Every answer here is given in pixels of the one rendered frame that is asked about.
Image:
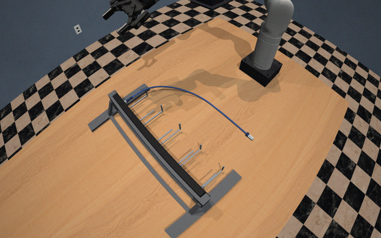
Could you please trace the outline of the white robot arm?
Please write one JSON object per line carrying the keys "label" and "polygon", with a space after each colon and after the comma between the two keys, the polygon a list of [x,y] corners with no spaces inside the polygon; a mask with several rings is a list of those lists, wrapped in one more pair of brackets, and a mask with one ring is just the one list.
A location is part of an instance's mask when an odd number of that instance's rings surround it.
{"label": "white robot arm", "polygon": [[266,21],[261,23],[252,63],[258,69],[268,70],[272,65],[282,35],[290,24],[294,6],[290,0],[264,0],[264,4],[268,14]]}

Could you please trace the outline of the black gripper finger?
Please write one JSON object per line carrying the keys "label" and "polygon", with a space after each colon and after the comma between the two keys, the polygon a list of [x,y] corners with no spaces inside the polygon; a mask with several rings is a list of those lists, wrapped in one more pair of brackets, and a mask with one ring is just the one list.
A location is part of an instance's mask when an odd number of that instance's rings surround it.
{"label": "black gripper finger", "polygon": [[[118,2],[116,2],[118,1]],[[116,3],[114,3],[116,2]],[[123,11],[122,5],[130,4],[131,0],[112,0],[110,1],[110,8],[102,15],[102,17],[107,20],[110,16],[114,14],[114,12]]]}
{"label": "black gripper finger", "polygon": [[147,10],[146,11],[142,10],[140,12],[141,15],[137,18],[138,15],[136,16],[133,15],[135,8],[136,8],[136,5],[134,3],[131,4],[127,23],[123,24],[116,31],[119,34],[119,36],[125,34],[125,32],[128,31],[130,28],[138,29],[148,18],[150,18],[150,14]]}

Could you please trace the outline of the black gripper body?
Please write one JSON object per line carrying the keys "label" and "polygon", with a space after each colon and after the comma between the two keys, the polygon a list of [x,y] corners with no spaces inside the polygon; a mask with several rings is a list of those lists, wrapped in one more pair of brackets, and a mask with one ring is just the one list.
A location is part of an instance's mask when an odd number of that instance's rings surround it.
{"label": "black gripper body", "polygon": [[131,4],[135,4],[136,8],[133,15],[140,15],[142,10],[147,10],[155,4],[155,0],[131,0],[130,4],[125,4],[122,6],[122,10],[129,15]]}

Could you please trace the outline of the network cable plug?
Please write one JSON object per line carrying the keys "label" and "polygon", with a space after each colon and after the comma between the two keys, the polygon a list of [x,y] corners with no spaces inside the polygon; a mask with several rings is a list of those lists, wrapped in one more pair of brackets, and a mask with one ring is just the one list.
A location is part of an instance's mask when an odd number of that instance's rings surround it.
{"label": "network cable plug", "polygon": [[250,135],[248,132],[245,134],[246,137],[248,137],[250,140],[253,140],[252,135]]}

